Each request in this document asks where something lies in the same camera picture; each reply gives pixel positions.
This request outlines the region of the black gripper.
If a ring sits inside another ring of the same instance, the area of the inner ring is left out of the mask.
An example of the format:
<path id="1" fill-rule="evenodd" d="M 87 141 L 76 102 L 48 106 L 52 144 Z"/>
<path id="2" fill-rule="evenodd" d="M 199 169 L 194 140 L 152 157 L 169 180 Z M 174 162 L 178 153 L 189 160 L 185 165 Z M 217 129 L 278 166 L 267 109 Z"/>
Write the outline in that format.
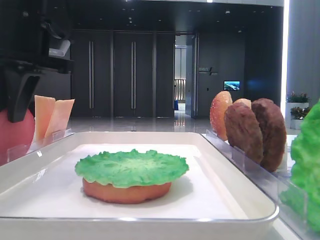
<path id="1" fill-rule="evenodd" d="M 73 62 L 50 51 L 71 37 L 72 0 L 0 2 L 0 108 L 8 120 L 24 120 L 34 91 L 47 72 L 68 75 Z"/>

